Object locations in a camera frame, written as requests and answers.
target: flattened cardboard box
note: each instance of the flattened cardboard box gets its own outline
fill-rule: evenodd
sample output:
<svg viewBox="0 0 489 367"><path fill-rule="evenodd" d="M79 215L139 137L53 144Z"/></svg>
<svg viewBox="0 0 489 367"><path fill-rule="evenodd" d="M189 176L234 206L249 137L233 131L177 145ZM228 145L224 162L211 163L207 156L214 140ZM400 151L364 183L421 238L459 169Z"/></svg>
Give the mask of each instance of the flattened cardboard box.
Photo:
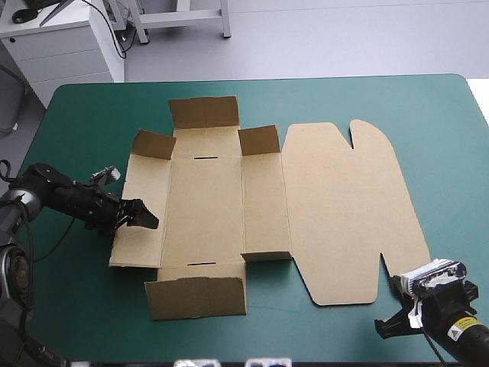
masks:
<svg viewBox="0 0 489 367"><path fill-rule="evenodd" d="M396 155L367 122L354 148L332 123L239 129L235 97L169 101L174 136L141 131L123 197L156 230L121 227L111 266L158 268L146 283L156 320L246 313L245 261L295 259L318 305L377 297L391 275L429 262Z"/></svg>

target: green tabletop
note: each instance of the green tabletop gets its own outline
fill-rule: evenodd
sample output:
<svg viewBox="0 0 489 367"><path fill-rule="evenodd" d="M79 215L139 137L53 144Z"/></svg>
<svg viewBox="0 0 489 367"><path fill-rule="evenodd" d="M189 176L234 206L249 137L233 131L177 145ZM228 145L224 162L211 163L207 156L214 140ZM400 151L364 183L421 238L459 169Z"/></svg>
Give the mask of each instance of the green tabletop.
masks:
<svg viewBox="0 0 489 367"><path fill-rule="evenodd" d="M489 130L467 83L456 75L305 80L126 83L57 90L23 169L47 162L76 180L109 165L125 176L139 128L171 134L168 99L236 95L241 126L334 122L380 128L396 149L433 257L468 266L480 286L474 302L489 322ZM110 190L120 193L120 180ZM34 222L36 254L60 237L70 218L45 209ZM422 336L382 340L375 318L400 309L381 265L370 305L317 307L293 261L248 265L248 315L152 321L147 269L109 268L112 239L77 221L62 246L35 266L31 332L71 359L172 361L213 357L243 361L432 362Z"/></svg>

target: metal frame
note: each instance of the metal frame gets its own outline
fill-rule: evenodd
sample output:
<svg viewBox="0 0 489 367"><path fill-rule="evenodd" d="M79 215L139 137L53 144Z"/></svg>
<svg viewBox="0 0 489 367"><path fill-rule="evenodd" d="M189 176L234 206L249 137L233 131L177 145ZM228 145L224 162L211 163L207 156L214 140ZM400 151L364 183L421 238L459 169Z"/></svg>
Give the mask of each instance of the metal frame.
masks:
<svg viewBox="0 0 489 367"><path fill-rule="evenodd" d="M121 13L121 8L119 7L120 2L117 0L107 0L112 14L114 15L114 21L112 21L112 28L114 31L123 31L126 29L128 23L128 14L123 15Z"/></svg>
<svg viewBox="0 0 489 367"><path fill-rule="evenodd" d="M128 0L132 22L139 41L149 43L146 30L151 28L182 27L187 25L222 22L223 36L231 37L228 0L221 0L221 8L215 10L190 10L190 0L177 0L176 11L143 14L139 0Z"/></svg>

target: label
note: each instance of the label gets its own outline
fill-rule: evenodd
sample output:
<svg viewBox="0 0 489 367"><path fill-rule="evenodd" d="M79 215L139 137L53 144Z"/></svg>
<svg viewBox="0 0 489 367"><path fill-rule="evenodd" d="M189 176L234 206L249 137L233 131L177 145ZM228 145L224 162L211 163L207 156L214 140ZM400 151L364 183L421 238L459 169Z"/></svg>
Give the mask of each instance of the label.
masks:
<svg viewBox="0 0 489 367"><path fill-rule="evenodd" d="M482 325L482 322L474 317L464 317L452 325L449 329L449 337L457 342L466 329L475 325Z"/></svg>

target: white cabinet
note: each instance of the white cabinet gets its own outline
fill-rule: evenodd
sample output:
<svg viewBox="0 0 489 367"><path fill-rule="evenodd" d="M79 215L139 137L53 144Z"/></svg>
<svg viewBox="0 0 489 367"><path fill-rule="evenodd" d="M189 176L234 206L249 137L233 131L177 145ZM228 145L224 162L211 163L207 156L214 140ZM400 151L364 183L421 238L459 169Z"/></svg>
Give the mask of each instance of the white cabinet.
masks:
<svg viewBox="0 0 489 367"><path fill-rule="evenodd" d="M102 0L92 3L105 14ZM12 14L23 7L19 0L7 0L0 18L0 38L45 107L56 88L64 84L124 82L124 61L95 9L74 2L39 27L53 6L43 9L33 21L14 24Z"/></svg>

